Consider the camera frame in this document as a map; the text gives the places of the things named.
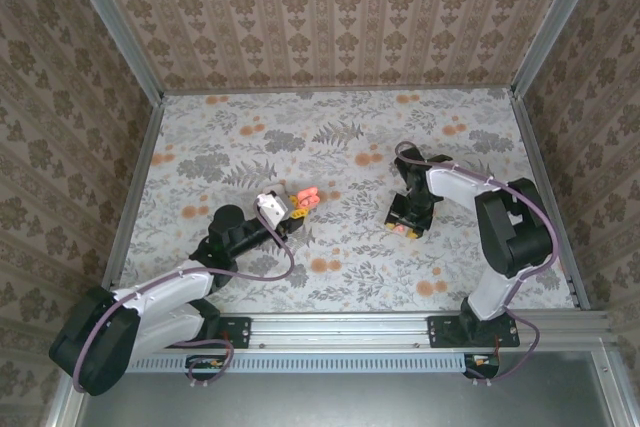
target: floor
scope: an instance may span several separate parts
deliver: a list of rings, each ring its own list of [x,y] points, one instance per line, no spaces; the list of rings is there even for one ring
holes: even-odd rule
[[[88,397],[80,419],[87,427],[612,426],[589,353],[538,353],[491,387],[462,374],[229,374],[207,388],[179,374],[129,374]]]
[[[211,297],[228,313],[455,310],[486,266],[476,221],[445,201],[422,239],[385,229],[404,190],[394,146],[411,140],[425,157],[447,154],[503,180],[532,178],[506,89],[180,96],[164,105],[121,285],[185,259],[221,205],[250,217],[266,185],[321,191],[290,241],[294,273],[269,284],[232,280]],[[239,261],[257,275],[285,263],[271,242]],[[513,306],[571,308],[561,267],[529,281]]]

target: patterned wallpaper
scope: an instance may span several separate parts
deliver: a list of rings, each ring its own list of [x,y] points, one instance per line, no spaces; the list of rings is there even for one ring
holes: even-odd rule
[[[640,392],[640,0],[580,0],[525,102],[595,308]]]
[[[150,105],[89,0],[0,0],[0,425],[38,425],[49,344],[99,282]]]
[[[552,0],[116,0],[193,89],[507,84]]]

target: gray leaf pattern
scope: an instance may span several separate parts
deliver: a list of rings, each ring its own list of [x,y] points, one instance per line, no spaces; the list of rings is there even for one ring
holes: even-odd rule
[[[425,156],[447,154],[502,180],[532,178],[504,89],[168,96],[164,103],[122,285],[184,260],[224,204],[252,218],[253,200],[268,185],[320,190],[320,205],[289,236],[291,276],[233,279],[210,297],[224,312],[457,309],[486,267],[476,219],[445,200],[423,238],[389,231],[387,210],[405,191],[393,165],[396,143],[412,140]],[[275,242],[238,259],[240,271],[259,276],[288,265]],[[563,279],[559,265],[531,279],[514,307],[571,307]]]

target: orange polka dot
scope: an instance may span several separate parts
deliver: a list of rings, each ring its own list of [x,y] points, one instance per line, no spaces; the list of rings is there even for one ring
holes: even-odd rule
[[[196,208],[193,205],[187,205],[182,209],[182,217],[185,219],[193,219],[196,216]]]
[[[311,262],[311,270],[316,274],[321,274],[327,271],[327,261],[324,259],[313,259]]]
[[[446,292],[447,291],[447,283],[444,280],[439,280],[436,282],[436,292]]]
[[[371,156],[369,154],[361,153],[356,155],[356,164],[360,167],[369,165],[369,162],[371,162]]]
[[[429,297],[433,294],[433,285],[431,285],[431,282],[421,280],[416,284],[416,292],[421,297]]]

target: purple cable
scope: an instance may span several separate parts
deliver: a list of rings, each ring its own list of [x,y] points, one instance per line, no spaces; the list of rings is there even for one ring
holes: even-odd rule
[[[222,374],[224,374],[224,371],[227,370],[231,365],[231,361],[233,360],[233,353],[235,351],[233,344],[231,342],[229,342],[228,340],[222,340],[222,339],[208,339],[208,340],[194,340],[192,342],[178,342],[176,344],[173,344],[173,346],[174,347],[198,347],[200,345],[212,345],[212,344],[224,345],[226,348],[229,349],[229,355],[225,359],[222,367],[220,367],[220,370],[218,370],[218,373],[216,373],[216,375],[214,375],[211,379],[207,380],[207,382],[215,382],[222,376]],[[194,382],[195,385],[201,385],[201,384],[204,384],[204,382],[200,380],[196,380],[193,377],[194,367],[208,360],[210,359],[206,357],[198,357],[196,359],[193,359],[193,361],[189,364],[189,371],[187,372],[187,377],[189,377],[189,380]]]
[[[467,370],[469,372],[471,372],[473,375],[478,377],[477,380],[484,380],[485,383],[488,383],[489,381],[496,381],[496,380],[505,379],[505,378],[513,375],[518,369],[520,369],[520,367],[522,367],[522,365],[531,357],[531,354],[533,354],[533,351],[538,346],[538,343],[540,343],[540,330],[538,329],[538,327],[536,327],[534,324],[532,324],[528,320],[525,320],[522,317],[519,317],[518,315],[514,314],[513,311],[511,311],[511,310],[509,310],[507,308],[507,305],[509,305],[509,303],[511,303],[511,301],[515,297],[516,293],[520,289],[520,286],[522,285],[522,283],[525,280],[527,280],[529,277],[531,277],[533,275],[540,274],[541,272],[544,272],[545,270],[549,269],[553,265],[553,263],[558,259],[558,253],[559,253],[558,233],[557,233],[555,227],[553,226],[553,224],[551,223],[551,220],[549,220],[549,217],[547,217],[547,214],[540,207],[538,207],[533,201],[528,199],[526,196],[522,195],[520,192],[512,189],[508,185],[495,180],[493,177],[487,177],[485,175],[478,174],[477,172],[473,172],[473,171],[464,169],[464,168],[460,167],[457,164],[451,164],[451,163],[448,163],[448,162],[442,162],[442,163],[441,162],[424,162],[424,161],[421,161],[421,160],[410,159],[410,158],[405,157],[404,155],[402,155],[400,149],[403,146],[409,146],[409,147],[415,148],[416,150],[418,149],[418,147],[413,142],[408,142],[408,141],[402,141],[398,145],[396,145],[396,148],[395,148],[396,156],[399,159],[403,160],[404,162],[406,162],[408,164],[415,164],[415,165],[422,165],[422,166],[436,167],[436,168],[445,168],[445,169],[448,169],[448,170],[451,170],[451,171],[457,171],[457,172],[460,172],[460,173],[462,173],[462,174],[464,174],[464,175],[466,175],[468,177],[471,177],[472,179],[483,181],[483,182],[485,182],[487,184],[493,185],[495,187],[498,187],[498,188],[504,190],[508,194],[513,195],[516,199],[518,199],[519,201],[523,202],[527,207],[529,207],[531,209],[531,211],[534,214],[536,214],[538,216],[538,218],[542,221],[542,223],[547,228],[547,231],[549,232],[549,237],[551,237],[551,257],[549,257],[549,260],[547,260],[540,267],[538,267],[536,269],[533,269],[533,270],[531,270],[531,271],[529,271],[529,272],[527,272],[525,274],[522,274],[522,277],[520,277],[520,279],[518,279],[518,282],[513,286],[513,288],[509,292],[509,295],[507,296],[507,298],[505,299],[505,301],[502,304],[502,307],[504,308],[504,311],[508,315],[510,315],[513,319],[517,320],[518,322],[521,322],[521,323],[531,327],[533,329],[533,331],[535,332],[536,337],[535,337],[533,343],[531,344],[531,346],[529,347],[529,350],[527,350],[526,354],[522,357],[522,359],[520,359],[520,362],[518,362],[513,369],[509,370],[508,372],[505,372],[504,374],[500,374],[500,375],[498,375],[498,376],[496,376],[496,377],[494,377],[493,379],[490,379],[490,380],[489,379],[485,379],[484,376],[482,374],[480,374],[479,372],[477,372],[477,371],[475,371],[473,369],[467,368]]]
[[[181,275],[195,274],[195,273],[200,273],[200,272],[208,272],[210,274],[222,274],[222,275],[228,275],[230,277],[239,277],[241,279],[246,279],[246,280],[257,280],[257,281],[260,281],[260,282],[276,282],[278,280],[282,280],[285,277],[289,276],[293,272],[293,269],[295,268],[295,259],[293,257],[293,252],[291,252],[291,249],[289,249],[287,244],[285,244],[285,242],[280,238],[278,233],[274,229],[272,229],[271,226],[264,219],[264,217],[262,217],[262,214],[260,213],[260,210],[258,209],[258,200],[257,199],[253,203],[253,210],[254,210],[254,212],[256,214],[256,218],[260,221],[262,226],[265,229],[267,229],[267,231],[273,237],[273,240],[276,242],[276,244],[278,244],[284,250],[285,254],[287,254],[287,256],[289,257],[289,260],[291,261],[291,266],[289,267],[289,269],[284,274],[276,275],[275,277],[258,277],[258,276],[255,276],[255,275],[242,274],[240,272],[229,272],[227,270],[222,270],[222,269],[213,269],[213,268],[209,268],[209,267],[194,267],[192,269],[184,269],[184,270],[181,270],[181,271],[171,272],[167,276],[160,277],[159,279],[156,279],[153,282],[150,282],[149,284],[141,287],[136,292],[131,292],[130,294],[125,295],[122,299],[118,300],[115,304],[113,304],[111,307],[109,307],[109,309],[107,309],[107,311],[102,315],[102,317],[100,317],[98,322],[96,322],[96,325],[93,327],[93,329],[89,333],[89,336],[87,337],[87,340],[85,341],[84,345],[82,346],[82,349],[80,350],[80,354],[78,355],[78,360],[77,360],[76,365],[75,365],[75,367],[73,369],[73,376],[72,376],[73,388],[75,390],[77,390],[78,392],[80,392],[80,393],[84,393],[85,392],[85,390],[80,385],[80,372],[82,370],[82,366],[84,364],[85,358],[87,357],[87,353],[89,352],[89,349],[91,348],[91,344],[93,344],[93,341],[95,340],[96,336],[98,335],[98,332],[100,332],[100,329],[104,326],[104,324],[107,323],[107,321],[113,315],[113,313],[116,310],[118,310],[120,307],[122,307],[124,304],[126,304],[130,300],[134,299],[137,295],[144,294],[145,292],[148,292],[149,290],[157,287],[158,285],[164,284],[165,282],[168,282],[169,280],[173,280],[176,277],[180,277]]]

